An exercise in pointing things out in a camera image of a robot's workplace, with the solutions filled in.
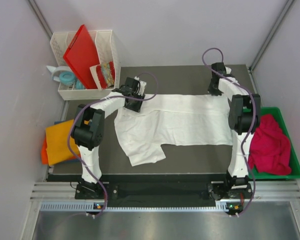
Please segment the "white t shirt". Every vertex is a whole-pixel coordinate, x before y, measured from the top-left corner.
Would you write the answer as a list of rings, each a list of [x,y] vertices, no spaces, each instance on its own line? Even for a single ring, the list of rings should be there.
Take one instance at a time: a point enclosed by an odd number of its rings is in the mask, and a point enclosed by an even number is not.
[[[165,159],[162,145],[232,146],[229,111],[225,96],[158,94],[140,112],[119,109],[114,128],[134,167]]]

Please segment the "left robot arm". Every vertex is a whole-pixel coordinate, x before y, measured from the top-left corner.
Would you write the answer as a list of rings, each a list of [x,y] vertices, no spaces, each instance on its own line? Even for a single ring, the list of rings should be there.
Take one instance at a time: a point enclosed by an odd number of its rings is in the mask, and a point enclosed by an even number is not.
[[[81,104],[77,108],[78,118],[71,131],[79,149],[82,175],[76,187],[75,198],[79,200],[101,199],[106,196],[104,187],[98,183],[102,176],[99,161],[99,146],[104,138],[105,120],[113,112],[126,108],[140,112],[147,83],[138,77],[128,77],[119,88],[92,105]]]

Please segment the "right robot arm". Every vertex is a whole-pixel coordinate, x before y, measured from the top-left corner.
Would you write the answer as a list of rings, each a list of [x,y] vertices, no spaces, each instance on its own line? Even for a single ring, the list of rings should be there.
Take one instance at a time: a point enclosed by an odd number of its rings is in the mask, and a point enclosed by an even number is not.
[[[261,97],[241,86],[231,69],[222,62],[211,65],[208,93],[227,97],[230,101],[228,125],[233,136],[232,154],[223,192],[227,197],[235,198],[242,190],[250,188],[248,158],[254,133],[261,121]]]

